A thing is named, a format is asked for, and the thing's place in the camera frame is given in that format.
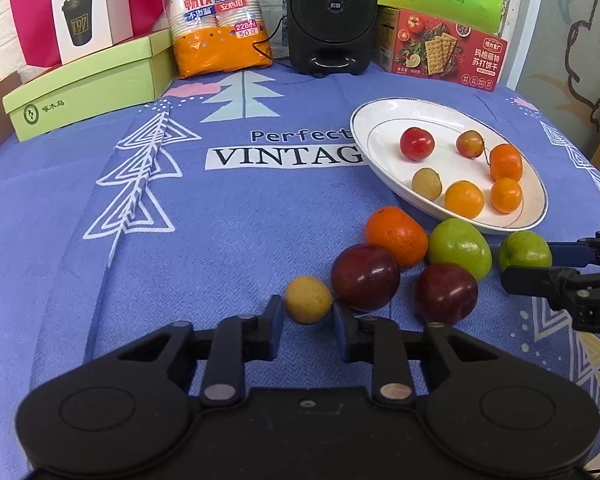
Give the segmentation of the green fruit left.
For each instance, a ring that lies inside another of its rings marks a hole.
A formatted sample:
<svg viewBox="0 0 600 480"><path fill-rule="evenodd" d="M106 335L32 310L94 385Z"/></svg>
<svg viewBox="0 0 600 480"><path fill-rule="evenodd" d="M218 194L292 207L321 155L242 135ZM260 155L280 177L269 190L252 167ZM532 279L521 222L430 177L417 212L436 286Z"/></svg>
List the green fruit left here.
<svg viewBox="0 0 600 480"><path fill-rule="evenodd" d="M470 223L451 218L429 235L429 263L455 263L481 282L492 269L492 252L483 235Z"/></svg>

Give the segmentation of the orange paper cup package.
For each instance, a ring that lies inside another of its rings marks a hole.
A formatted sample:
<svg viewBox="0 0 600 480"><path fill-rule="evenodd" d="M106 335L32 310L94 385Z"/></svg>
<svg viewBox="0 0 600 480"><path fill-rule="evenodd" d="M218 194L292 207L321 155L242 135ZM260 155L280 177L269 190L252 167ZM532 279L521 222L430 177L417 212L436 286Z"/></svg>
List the orange paper cup package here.
<svg viewBox="0 0 600 480"><path fill-rule="evenodd" d="M182 78L273 63L259 0L164 0L164 5Z"/></svg>

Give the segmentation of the green fruit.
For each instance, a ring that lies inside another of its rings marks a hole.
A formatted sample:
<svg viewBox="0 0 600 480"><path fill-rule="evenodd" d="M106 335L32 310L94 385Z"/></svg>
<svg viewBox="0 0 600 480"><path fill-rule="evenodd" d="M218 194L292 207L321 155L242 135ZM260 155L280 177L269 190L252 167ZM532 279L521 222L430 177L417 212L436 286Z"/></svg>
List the green fruit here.
<svg viewBox="0 0 600 480"><path fill-rule="evenodd" d="M535 232L519 231L509 234L498 248L498 266L502 272L509 266L549 268L552 264L550 246Z"/></svg>
<svg viewBox="0 0 600 480"><path fill-rule="evenodd" d="M481 282L492 269L492 252L483 235L470 223L451 218L429 235L429 263L455 263Z"/></svg>

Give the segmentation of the black speaker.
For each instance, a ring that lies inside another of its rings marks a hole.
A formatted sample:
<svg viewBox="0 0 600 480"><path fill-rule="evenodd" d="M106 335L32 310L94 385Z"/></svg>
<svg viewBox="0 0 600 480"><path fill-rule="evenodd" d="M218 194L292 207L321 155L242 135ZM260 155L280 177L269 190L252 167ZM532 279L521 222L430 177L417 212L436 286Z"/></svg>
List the black speaker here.
<svg viewBox="0 0 600 480"><path fill-rule="evenodd" d="M291 66L308 75L365 72L374 50L377 0L287 0Z"/></svg>

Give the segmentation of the white coffee cup box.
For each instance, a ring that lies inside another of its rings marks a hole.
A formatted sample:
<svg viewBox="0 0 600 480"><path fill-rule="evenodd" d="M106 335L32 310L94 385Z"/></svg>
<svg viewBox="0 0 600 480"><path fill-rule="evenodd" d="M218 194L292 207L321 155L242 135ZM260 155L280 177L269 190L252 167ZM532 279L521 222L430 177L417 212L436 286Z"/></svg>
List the white coffee cup box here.
<svg viewBox="0 0 600 480"><path fill-rule="evenodd" d="M129 0L50 0L61 63L133 36Z"/></svg>

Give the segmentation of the yellow orange kumquat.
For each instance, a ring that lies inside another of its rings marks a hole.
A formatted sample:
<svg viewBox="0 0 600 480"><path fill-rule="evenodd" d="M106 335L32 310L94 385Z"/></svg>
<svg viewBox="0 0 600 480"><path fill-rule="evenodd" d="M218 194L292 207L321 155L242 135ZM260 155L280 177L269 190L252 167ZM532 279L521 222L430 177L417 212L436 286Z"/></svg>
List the yellow orange kumquat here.
<svg viewBox="0 0 600 480"><path fill-rule="evenodd" d="M445 209L467 219L478 217L485 202L480 188L467 180L452 183L444 194Z"/></svg>

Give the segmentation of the white round plate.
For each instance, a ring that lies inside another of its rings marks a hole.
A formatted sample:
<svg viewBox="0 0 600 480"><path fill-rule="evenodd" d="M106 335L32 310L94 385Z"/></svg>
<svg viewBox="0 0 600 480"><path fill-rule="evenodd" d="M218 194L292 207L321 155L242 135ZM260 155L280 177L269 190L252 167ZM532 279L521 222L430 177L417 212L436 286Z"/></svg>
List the white round plate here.
<svg viewBox="0 0 600 480"><path fill-rule="evenodd" d="M422 128L434 137L434 150L422 162L412 162L400 152L400 137L410 127ZM488 194L493 184L488 153L507 142L498 130L460 110L407 98L385 98L360 105L350 118L350 130L358 150L381 182L404 202L439 220L455 218L457 214L445 208L442 196L427 200L412 190L411 180L417 170L434 170L442 188L466 180ZM486 154L478 159L462 156L455 146L457 137L467 130L480 133L486 144ZM485 204L469 222L484 234L536 228L547 214L548 196L542 178L528 159L522 161L520 187L522 202L515 211L501 214L491 204Z"/></svg>

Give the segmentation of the light green shoe box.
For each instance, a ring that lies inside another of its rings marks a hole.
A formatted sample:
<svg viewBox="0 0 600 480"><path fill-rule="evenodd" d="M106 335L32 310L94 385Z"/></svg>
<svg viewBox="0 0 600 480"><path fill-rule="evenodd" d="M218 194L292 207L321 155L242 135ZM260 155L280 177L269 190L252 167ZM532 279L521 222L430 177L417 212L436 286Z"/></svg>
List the light green shoe box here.
<svg viewBox="0 0 600 480"><path fill-rule="evenodd" d="M160 98L178 74L167 29L49 70L3 98L19 141Z"/></svg>

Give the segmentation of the orange kumquat front right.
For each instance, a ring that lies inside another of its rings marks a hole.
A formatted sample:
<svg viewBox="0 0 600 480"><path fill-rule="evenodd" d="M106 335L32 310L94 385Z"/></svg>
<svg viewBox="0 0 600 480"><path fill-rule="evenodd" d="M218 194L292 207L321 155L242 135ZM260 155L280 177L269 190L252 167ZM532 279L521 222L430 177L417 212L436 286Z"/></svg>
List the orange kumquat front right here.
<svg viewBox="0 0 600 480"><path fill-rule="evenodd" d="M491 205L501 214L514 212L522 203L523 198L519 183L511 178L496 180L490 189Z"/></svg>

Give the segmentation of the orange tangerine on table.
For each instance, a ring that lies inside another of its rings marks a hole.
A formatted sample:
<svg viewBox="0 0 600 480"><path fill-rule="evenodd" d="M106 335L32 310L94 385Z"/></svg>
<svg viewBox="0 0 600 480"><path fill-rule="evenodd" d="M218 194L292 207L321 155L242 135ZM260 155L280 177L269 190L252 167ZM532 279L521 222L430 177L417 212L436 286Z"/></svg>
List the orange tangerine on table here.
<svg viewBox="0 0 600 480"><path fill-rule="evenodd" d="M376 210L366 222L364 236L367 244L380 246L393 254L401 269L421 263L429 245L424 228L395 206Z"/></svg>

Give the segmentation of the tan longan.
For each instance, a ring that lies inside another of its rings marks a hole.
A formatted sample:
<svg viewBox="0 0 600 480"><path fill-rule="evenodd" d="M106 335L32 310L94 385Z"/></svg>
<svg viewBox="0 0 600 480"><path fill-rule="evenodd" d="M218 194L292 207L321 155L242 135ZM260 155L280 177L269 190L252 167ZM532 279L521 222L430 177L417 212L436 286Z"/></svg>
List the tan longan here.
<svg viewBox="0 0 600 480"><path fill-rule="evenodd" d="M429 167L420 168L414 173L411 188L416 194L430 200L430 202L435 202L442 194L440 176Z"/></svg>
<svg viewBox="0 0 600 480"><path fill-rule="evenodd" d="M285 292L285 306L289 316L299 324L320 322L332 307L332 293L314 276L299 276L292 280Z"/></svg>

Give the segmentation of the dark red plum left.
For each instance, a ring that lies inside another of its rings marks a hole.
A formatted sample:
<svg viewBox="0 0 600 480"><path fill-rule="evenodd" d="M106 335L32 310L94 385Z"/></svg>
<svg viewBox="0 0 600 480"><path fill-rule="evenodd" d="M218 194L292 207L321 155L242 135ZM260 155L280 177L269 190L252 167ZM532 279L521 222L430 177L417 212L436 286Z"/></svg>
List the dark red plum left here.
<svg viewBox="0 0 600 480"><path fill-rule="evenodd" d="M400 266L391 252L377 245L345 249L332 264L330 284L340 304L361 312L385 307L400 285Z"/></svg>

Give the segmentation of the blue printed tablecloth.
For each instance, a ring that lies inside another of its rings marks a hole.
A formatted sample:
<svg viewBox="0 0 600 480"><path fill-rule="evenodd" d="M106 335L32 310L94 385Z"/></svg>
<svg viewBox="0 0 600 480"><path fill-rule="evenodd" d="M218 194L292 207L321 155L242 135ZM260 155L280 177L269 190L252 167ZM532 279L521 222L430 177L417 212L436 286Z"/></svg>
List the blue printed tablecloth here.
<svg viewBox="0 0 600 480"><path fill-rule="evenodd" d="M541 176L539 233L600 231L600 172L531 103L393 75L274 66L180 81L162 99L0 148L0 479L28 470L31 389L185 320L259 311L302 275L327 280L368 217L398 198L367 166L351 114L381 98L457 108Z"/></svg>

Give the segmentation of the large orange tangerine in plate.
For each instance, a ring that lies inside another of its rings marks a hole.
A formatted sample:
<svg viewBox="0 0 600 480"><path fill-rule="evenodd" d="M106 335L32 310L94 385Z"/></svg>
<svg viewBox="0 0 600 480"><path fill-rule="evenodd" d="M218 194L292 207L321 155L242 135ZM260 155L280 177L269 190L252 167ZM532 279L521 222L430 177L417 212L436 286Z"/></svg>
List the large orange tangerine in plate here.
<svg viewBox="0 0 600 480"><path fill-rule="evenodd" d="M489 155L490 175L494 181L504 178L518 182L522 177L522 158L512 144L498 144Z"/></svg>

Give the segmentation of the green fruit right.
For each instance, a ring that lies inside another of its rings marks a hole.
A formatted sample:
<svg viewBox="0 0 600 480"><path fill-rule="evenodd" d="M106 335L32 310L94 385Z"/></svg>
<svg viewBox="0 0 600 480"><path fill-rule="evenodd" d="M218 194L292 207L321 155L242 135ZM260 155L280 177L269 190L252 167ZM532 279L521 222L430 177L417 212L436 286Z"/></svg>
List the green fruit right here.
<svg viewBox="0 0 600 480"><path fill-rule="evenodd" d="M498 248L498 266L502 272L509 266L549 268L552 264L550 246L535 232L519 231L509 234Z"/></svg>

